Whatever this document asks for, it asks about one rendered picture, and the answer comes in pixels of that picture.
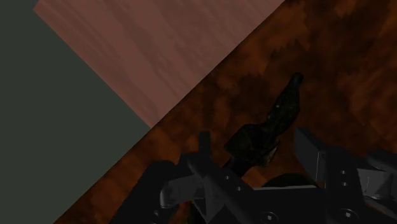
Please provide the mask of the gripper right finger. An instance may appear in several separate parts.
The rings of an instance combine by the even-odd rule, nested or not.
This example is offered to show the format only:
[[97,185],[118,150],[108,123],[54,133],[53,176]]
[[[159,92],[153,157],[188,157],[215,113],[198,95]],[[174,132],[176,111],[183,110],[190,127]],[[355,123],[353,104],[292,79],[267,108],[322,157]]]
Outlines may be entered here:
[[295,155],[323,183],[326,224],[397,224],[397,154],[378,149],[365,158],[295,130]]

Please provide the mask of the black bottle-shaped figure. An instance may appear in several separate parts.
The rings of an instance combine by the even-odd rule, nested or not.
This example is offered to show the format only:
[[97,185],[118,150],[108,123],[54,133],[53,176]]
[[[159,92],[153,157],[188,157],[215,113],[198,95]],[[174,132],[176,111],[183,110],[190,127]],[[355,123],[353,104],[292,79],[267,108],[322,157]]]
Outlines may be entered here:
[[280,140],[300,112],[302,73],[294,73],[272,105],[263,123],[243,125],[224,145],[231,155],[223,166],[239,177],[254,166],[266,167],[272,161]]

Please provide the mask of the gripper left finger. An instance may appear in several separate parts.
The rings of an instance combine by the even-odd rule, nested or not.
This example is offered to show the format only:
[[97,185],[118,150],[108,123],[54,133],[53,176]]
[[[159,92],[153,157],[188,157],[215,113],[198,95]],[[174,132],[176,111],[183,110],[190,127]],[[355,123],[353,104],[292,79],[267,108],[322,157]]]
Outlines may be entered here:
[[179,205],[189,201],[208,224],[239,224],[225,204],[235,190],[227,184],[240,179],[213,162],[210,133],[199,134],[198,148],[181,155],[178,164],[161,160],[149,165],[111,224],[170,224]]

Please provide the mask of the brown wooden table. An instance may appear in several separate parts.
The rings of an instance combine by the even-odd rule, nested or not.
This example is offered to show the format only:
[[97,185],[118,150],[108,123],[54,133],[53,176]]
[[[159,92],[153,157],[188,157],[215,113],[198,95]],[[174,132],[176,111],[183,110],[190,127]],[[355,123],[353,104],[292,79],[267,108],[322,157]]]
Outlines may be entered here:
[[397,0],[285,0],[55,224],[108,224],[143,170],[195,151],[202,130],[225,163],[229,137],[262,121],[294,72],[297,126],[359,155],[397,153]]

